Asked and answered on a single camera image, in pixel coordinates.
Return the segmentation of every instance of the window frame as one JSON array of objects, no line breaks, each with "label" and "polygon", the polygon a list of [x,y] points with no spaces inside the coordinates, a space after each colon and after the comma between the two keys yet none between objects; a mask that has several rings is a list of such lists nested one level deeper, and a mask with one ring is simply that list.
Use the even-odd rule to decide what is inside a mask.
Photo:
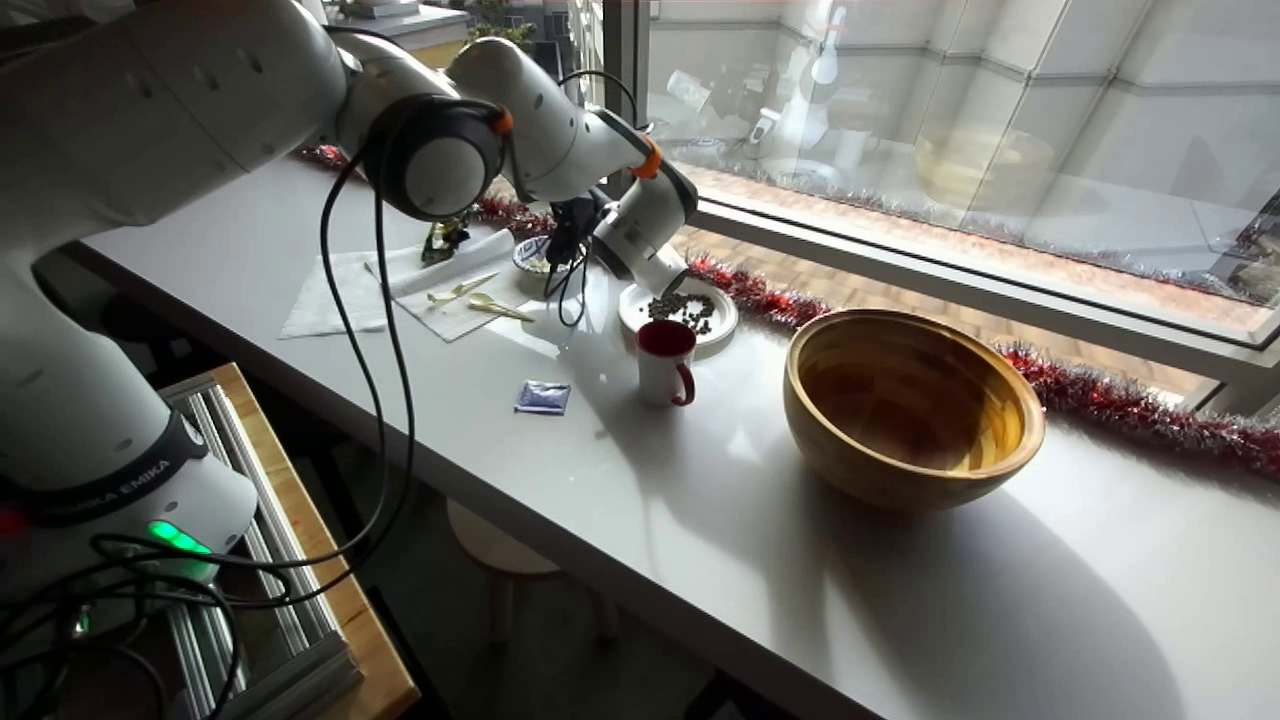
[{"label": "window frame", "polygon": [[[633,87],[636,128],[646,125],[646,16],[652,0],[604,0],[604,72]],[[732,236],[740,244],[760,244],[784,255],[816,260],[853,277],[1209,378],[1217,382],[1217,389],[1190,400],[1197,411],[1258,417],[1280,400],[1280,329],[1258,346],[1204,338],[1190,329],[1159,324],[1151,315],[1073,301],[1049,290],[1006,283],[973,270],[947,270],[927,255],[874,250],[860,236],[801,230],[790,219],[746,212],[703,187],[698,212],[689,225]]]}]

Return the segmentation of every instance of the red tinsel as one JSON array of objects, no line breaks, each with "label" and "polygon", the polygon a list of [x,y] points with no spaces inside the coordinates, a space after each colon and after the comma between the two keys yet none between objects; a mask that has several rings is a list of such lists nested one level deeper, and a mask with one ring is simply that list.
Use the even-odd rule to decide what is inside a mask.
[{"label": "red tinsel", "polygon": [[[722,290],[745,314],[762,315],[784,333],[796,333],[812,315],[830,314],[829,305],[796,293],[778,293],[745,270],[728,273],[713,260],[690,260],[690,273]],[[1055,417],[1079,421],[1088,430],[1104,430],[1145,450],[1199,455],[1263,482],[1280,482],[1280,430],[1258,430],[1236,417],[1217,421],[1217,417],[1174,411],[1135,389],[1119,389],[1091,371],[1055,367],[1049,362],[1034,362],[1024,350],[1003,353],[1003,362],[1024,371],[1040,406]]]}]

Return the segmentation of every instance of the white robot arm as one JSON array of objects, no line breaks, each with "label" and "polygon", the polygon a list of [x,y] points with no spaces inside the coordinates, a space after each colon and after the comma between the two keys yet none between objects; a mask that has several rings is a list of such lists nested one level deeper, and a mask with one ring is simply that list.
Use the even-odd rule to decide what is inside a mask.
[{"label": "white robot arm", "polygon": [[110,342],[49,305],[32,265],[319,136],[425,219],[464,212],[496,171],[527,199],[636,171],[595,230],[615,277],[697,204],[646,142],[569,105],[503,40],[443,75],[384,40],[329,36],[291,0],[163,0],[0,68],[0,601],[93,563],[93,537],[157,522],[227,553],[255,508]]}]

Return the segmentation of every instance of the white countertop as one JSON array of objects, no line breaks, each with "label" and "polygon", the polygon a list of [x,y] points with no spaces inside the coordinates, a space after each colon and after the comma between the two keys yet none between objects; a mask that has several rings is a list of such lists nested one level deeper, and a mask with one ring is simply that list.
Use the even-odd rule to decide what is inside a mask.
[{"label": "white countertop", "polygon": [[[249,371],[268,362],[285,391],[358,430],[342,342],[278,338],[329,179],[278,160],[89,250],[222,329]],[[421,244],[421,225],[388,219],[393,244]],[[371,250],[367,230],[351,192],[335,250]],[[802,474],[778,411],[784,338],[740,329],[690,365],[690,409],[652,411],[633,400],[620,290],[593,290],[579,333],[496,320],[440,346],[402,315],[425,482],[722,672],[802,717],[1280,717],[1274,503],[1051,421],[1000,491],[883,522]],[[384,333],[362,350],[396,395]],[[525,382],[573,382],[569,417],[515,417]]]}]

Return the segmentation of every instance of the green light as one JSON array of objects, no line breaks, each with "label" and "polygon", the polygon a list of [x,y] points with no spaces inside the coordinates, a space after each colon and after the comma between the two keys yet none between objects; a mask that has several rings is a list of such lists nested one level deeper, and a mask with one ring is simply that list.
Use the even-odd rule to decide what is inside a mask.
[{"label": "green light", "polygon": [[173,522],[153,522],[147,532],[153,532],[159,544],[166,544],[166,549],[208,556],[208,549],[202,549],[197,537],[189,537],[184,527],[174,527]]}]

